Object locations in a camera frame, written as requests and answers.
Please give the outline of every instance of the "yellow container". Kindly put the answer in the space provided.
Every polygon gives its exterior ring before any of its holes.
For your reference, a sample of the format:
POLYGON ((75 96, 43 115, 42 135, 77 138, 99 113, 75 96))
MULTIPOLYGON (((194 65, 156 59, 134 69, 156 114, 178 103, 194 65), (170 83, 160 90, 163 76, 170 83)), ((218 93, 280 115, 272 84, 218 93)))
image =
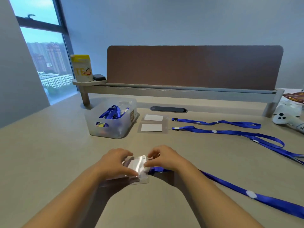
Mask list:
POLYGON ((78 82, 93 81, 91 60, 89 55, 71 55, 74 74, 78 82))

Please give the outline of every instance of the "forearm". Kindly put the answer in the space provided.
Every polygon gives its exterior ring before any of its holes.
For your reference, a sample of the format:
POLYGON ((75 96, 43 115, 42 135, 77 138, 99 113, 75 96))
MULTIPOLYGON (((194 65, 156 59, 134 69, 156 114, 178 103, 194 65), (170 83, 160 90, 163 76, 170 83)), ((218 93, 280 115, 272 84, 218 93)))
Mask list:
POLYGON ((190 162, 185 161, 177 172, 208 228, 262 228, 250 214, 225 195, 190 162))
POLYGON ((101 180, 94 166, 86 169, 23 228, 73 227, 101 180))

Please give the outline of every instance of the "plastic storage box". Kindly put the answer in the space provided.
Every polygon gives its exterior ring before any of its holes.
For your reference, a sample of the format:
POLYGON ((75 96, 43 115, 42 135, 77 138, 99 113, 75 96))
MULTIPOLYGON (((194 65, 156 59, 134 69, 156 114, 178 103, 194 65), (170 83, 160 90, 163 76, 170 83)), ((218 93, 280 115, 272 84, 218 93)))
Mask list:
POLYGON ((137 118, 136 99, 134 98, 102 98, 99 105, 85 113, 85 119, 88 125, 89 133, 93 136, 106 138, 122 138, 126 135, 128 129, 137 118), (99 118, 111 106, 116 105, 122 111, 129 108, 125 114, 118 119, 99 118), (99 122, 107 123, 108 127, 96 126, 99 122))

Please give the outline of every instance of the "white game controller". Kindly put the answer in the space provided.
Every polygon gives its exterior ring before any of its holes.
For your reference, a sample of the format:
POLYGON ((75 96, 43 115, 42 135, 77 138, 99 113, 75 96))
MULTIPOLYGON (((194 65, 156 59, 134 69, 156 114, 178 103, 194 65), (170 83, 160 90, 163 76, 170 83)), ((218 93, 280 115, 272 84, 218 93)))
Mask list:
POLYGON ((279 113, 272 118, 272 121, 273 123, 278 125, 289 124, 292 127, 294 127, 296 130, 304 133, 304 122, 301 119, 292 116, 290 114, 279 113))

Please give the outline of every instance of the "grey wall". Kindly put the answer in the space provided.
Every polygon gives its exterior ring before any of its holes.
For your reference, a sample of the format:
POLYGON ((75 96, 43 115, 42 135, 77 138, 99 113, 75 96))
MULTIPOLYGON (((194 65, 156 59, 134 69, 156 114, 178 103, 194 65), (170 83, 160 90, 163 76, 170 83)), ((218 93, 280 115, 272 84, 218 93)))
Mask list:
POLYGON ((49 101, 9 0, 0 0, 0 128, 49 101))
POLYGON ((74 53, 110 45, 282 45, 276 87, 304 85, 304 0, 61 0, 74 53))

